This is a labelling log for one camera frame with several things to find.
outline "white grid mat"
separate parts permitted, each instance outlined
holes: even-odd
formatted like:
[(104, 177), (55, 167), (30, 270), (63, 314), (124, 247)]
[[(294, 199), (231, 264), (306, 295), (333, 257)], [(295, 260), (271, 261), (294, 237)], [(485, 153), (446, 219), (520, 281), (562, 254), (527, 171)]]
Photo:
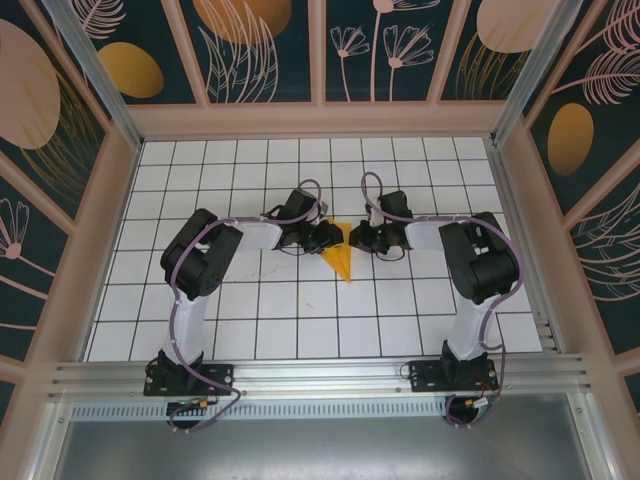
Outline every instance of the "white grid mat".
[[(195, 208), (256, 216), (284, 203), (301, 179), (323, 186), (329, 214), (365, 218), (360, 178), (400, 187), (414, 214), (495, 213), (507, 232), (480, 138), (339, 138), (148, 142), (85, 358), (149, 360), (162, 346), (173, 295), (160, 256)], [(205, 358), (344, 358), (439, 354), (456, 313), (444, 255), (394, 263), (352, 249), (353, 282), (317, 255), (239, 252), (211, 296)], [(540, 351), (526, 293), (498, 309), (509, 352)]]

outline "black grid line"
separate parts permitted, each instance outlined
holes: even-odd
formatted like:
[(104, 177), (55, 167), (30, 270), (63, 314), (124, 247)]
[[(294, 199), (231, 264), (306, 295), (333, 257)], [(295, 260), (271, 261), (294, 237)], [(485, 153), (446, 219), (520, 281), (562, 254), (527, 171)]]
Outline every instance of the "black grid line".
[[(266, 158), (269, 158), (269, 142), (267, 141), (267, 156)], [(269, 165), (267, 164), (267, 162), (265, 161), (265, 168), (264, 168), (264, 194), (262, 196), (262, 211), (266, 211), (266, 205), (267, 205), (267, 178), (269, 175)], [(259, 255), (259, 259), (258, 261), (260, 262), (260, 264), (258, 265), (258, 294), (256, 296), (256, 336), (255, 336), (255, 340), (254, 340), (254, 344), (253, 344), (253, 358), (254, 360), (258, 358), (258, 332), (260, 331), (260, 285), (261, 285), (261, 281), (260, 281), (260, 277), (262, 277), (262, 250), (260, 250), (260, 255)]]
[[(176, 145), (177, 142), (174, 142), (173, 144), (173, 151), (171, 152), (171, 166), (173, 166), (173, 156), (176, 153)], [(169, 185), (169, 178), (170, 178), (170, 173), (169, 175), (167, 175), (167, 185)], [(162, 202), (160, 203), (160, 213), (159, 215), (162, 215), (162, 209), (164, 208), (164, 198), (165, 198), (166, 194), (162, 195)], [(158, 236), (158, 228), (160, 227), (160, 221), (158, 220), (158, 225), (156, 225), (156, 233), (153, 237), (153, 244), (155, 245), (156, 243), (156, 238)], [(145, 278), (147, 278), (149, 276), (149, 269), (151, 268), (151, 259), (153, 258), (153, 254), (151, 254), (151, 257), (149, 257), (149, 264), (147, 265), (147, 274), (145, 275)], [(147, 289), (147, 285), (145, 284), (142, 287), (142, 296), (140, 297), (140, 305), (138, 306), (138, 315), (136, 317), (136, 326), (133, 328), (133, 338), (131, 339), (131, 348), (129, 349), (129, 360), (131, 360), (131, 355), (133, 354), (133, 346), (136, 342), (136, 334), (138, 333), (138, 323), (140, 322), (140, 314), (142, 313), (142, 305), (144, 304), (144, 294), (145, 291)]]
[[(235, 150), (233, 152), (233, 173), (231, 174), (231, 190), (229, 191), (229, 207), (227, 207), (227, 218), (231, 217), (231, 200), (233, 197), (233, 182), (235, 180), (235, 174), (236, 174), (236, 157), (238, 156), (238, 141), (236, 140), (235, 142), (236, 142)], [(216, 309), (216, 328), (213, 334), (213, 348), (211, 350), (212, 359), (215, 358), (216, 344), (218, 342), (218, 325), (220, 325), (220, 322), (218, 320), (220, 319), (220, 304), (222, 303), (223, 290), (224, 290), (224, 283), (218, 287), (218, 308)]]
[[(360, 148), (362, 149), (362, 139), (360, 139)], [(391, 140), (391, 151), (393, 152), (393, 158), (395, 162), (395, 151), (393, 150), (393, 139)], [(364, 151), (362, 152), (362, 170), (364, 171)], [(376, 326), (378, 327), (378, 351), (380, 352), (379, 356), (382, 356), (382, 332), (380, 330), (380, 310), (378, 308), (378, 287), (376, 285), (376, 266), (373, 260), (374, 260), (374, 257), (373, 255), (371, 255), (371, 277), (373, 281), (373, 298), (376, 304)]]
[[(422, 140), (422, 148), (424, 149), (424, 140)], [(393, 162), (395, 169), (396, 169), (396, 180), (398, 181), (398, 185), (400, 185), (400, 174), (398, 173), (398, 162)], [(413, 303), (415, 305), (416, 308), (416, 322), (418, 323), (418, 337), (420, 339), (420, 351), (422, 352), (422, 355), (424, 355), (424, 345), (422, 344), (422, 329), (420, 328), (420, 317), (418, 316), (418, 296), (416, 294), (416, 285), (415, 282), (413, 281), (414, 277), (413, 277), (413, 266), (411, 265), (411, 252), (407, 252), (407, 262), (409, 263), (409, 276), (411, 277), (411, 288), (413, 289)]]
[[(302, 181), (302, 177), (300, 175), (300, 140), (297, 141), (297, 146), (298, 185), (300, 185), (300, 182)], [(296, 257), (296, 358), (300, 358), (300, 256)]]
[[(331, 140), (329, 140), (329, 174), (330, 174), (330, 178), (331, 178), (331, 213), (335, 214), (335, 207), (334, 207), (334, 203), (335, 203), (335, 194), (334, 194), (334, 187), (333, 187), (333, 145)], [(334, 272), (333, 275), (333, 288), (334, 291), (336, 293), (336, 331), (337, 331), (337, 342), (338, 342), (338, 358), (341, 358), (341, 353), (340, 353), (340, 320), (339, 320), (339, 315), (340, 315), (340, 306), (339, 306), (339, 300), (338, 300), (338, 280), (337, 280), (337, 276)]]
[[(424, 163), (425, 161), (427, 162), (453, 162), (455, 161), (455, 158), (450, 158), (450, 159), (444, 159), (444, 158), (438, 158), (438, 159), (433, 159), (433, 160), (424, 160), (424, 159), (415, 159), (415, 158), (410, 158), (410, 159), (398, 159), (395, 161), (398, 162), (403, 162), (403, 163)], [(360, 160), (341, 160), (337, 163), (353, 163), (353, 162), (359, 162)], [(366, 162), (391, 162), (391, 159), (381, 159), (381, 160), (365, 160)], [(463, 158), (460, 160), (461, 162), (486, 162), (487, 159), (486, 158), (471, 158), (471, 159), (467, 159), (467, 158)], [(271, 165), (294, 165), (296, 162), (269, 162), (267, 161), (268, 164)], [(305, 160), (304, 163), (327, 163), (326, 160)], [(200, 163), (178, 163), (177, 165), (179, 166), (198, 166), (198, 165), (202, 165)], [(215, 163), (205, 163), (204, 165), (234, 165), (234, 163), (232, 162), (215, 162)], [(257, 162), (245, 162), (245, 163), (241, 163), (240, 165), (262, 165), (261, 163), (257, 163)], [(168, 166), (166, 163), (146, 163), (144, 165), (142, 165), (142, 167), (166, 167)]]

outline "robotic arm base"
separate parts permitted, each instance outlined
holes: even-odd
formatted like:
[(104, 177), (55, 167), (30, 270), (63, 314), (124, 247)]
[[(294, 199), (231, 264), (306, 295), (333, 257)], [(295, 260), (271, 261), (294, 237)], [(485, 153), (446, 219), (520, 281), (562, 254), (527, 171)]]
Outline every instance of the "robotic arm base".
[[(200, 375), (217, 383), (233, 385), (233, 365), (205, 364), (204, 354), (200, 355), (190, 367)], [(204, 382), (192, 376), (182, 365), (171, 361), (164, 350), (158, 352), (156, 365), (146, 369), (143, 394), (145, 397), (206, 397), (209, 395), (231, 395), (227, 390), (210, 388)]]
[(486, 352), (472, 360), (458, 360), (446, 341), (439, 360), (416, 360), (408, 366), (412, 392), (472, 393), (482, 390), (482, 382), (498, 389), (495, 365)]

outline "dark teal wallpaper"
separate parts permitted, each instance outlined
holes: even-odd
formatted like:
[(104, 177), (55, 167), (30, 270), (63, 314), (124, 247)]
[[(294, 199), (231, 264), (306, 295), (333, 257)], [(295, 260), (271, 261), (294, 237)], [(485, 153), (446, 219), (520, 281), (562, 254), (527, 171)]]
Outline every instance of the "dark teal wallpaper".
[(634, 373), (633, 375), (627, 375), (624, 377), (624, 381), (631, 394), (631, 400), (636, 407), (638, 417), (640, 417), (640, 373)]
[(75, 218), (105, 132), (17, 2), (0, 40), (0, 151)]
[(542, 78), (538, 82), (538, 85), (536, 86), (535, 90), (531, 94), (531, 97), (529, 97), (529, 100), (527, 101), (527, 104), (523, 109), (523, 113), (525, 117), (529, 114), (531, 107), (533, 107), (533, 104), (538, 99), (538, 96), (540, 95), (540, 91), (544, 88), (545, 84), (547, 83), (547, 80), (555, 70), (556, 65), (558, 64), (558, 62), (560, 61), (560, 58), (562, 57), (565, 50), (567, 49), (567, 45), (569, 45), (569, 42), (571, 42), (571, 39), (573, 39), (573, 36), (575, 35), (576, 30), (578, 29), (578, 27), (580, 27), (580, 23), (582, 23), (582, 20), (584, 20), (584, 16), (586, 15), (587, 11), (589, 10), (589, 8), (591, 8), (592, 5), (593, 5), (593, 0), (583, 0), (582, 6), (578, 11), (578, 15), (576, 16), (573, 23), (571, 24), (569, 28), (569, 32), (564, 37), (562, 45), (560, 45), (560, 47), (558, 48), (558, 51), (556, 52), (555, 56), (553, 57), (553, 60), (547, 67), (545, 74), (542, 76)]
[(211, 103), (311, 101), (307, 0), (180, 0)]
[(616, 354), (640, 347), (640, 167), (571, 229)]
[(531, 127), (563, 213), (640, 138), (640, 5), (609, 2)]
[(0, 355), (23, 361), (67, 235), (0, 177)]
[(450, 13), (449, 1), (328, 0), (326, 100), (424, 101)]
[(13, 395), (13, 389), (15, 385), (13, 383), (0, 380), (0, 427), (4, 420), (4, 415), (9, 408), (9, 402), (11, 401), (11, 395)]
[(127, 104), (195, 103), (160, 0), (69, 3)]
[(555, 0), (472, 0), (441, 100), (505, 100)]

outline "yellow triangular object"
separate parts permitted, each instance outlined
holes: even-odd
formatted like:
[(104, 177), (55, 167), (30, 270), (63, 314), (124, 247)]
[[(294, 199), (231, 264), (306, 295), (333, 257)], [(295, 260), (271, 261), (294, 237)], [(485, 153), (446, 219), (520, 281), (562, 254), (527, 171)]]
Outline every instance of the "yellow triangular object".
[(349, 283), (351, 282), (351, 245), (349, 245), (351, 224), (336, 223), (333, 219), (329, 219), (329, 222), (340, 227), (344, 243), (326, 249), (321, 255), (325, 262), (327, 262), (331, 268), (338, 272), (338, 275)]

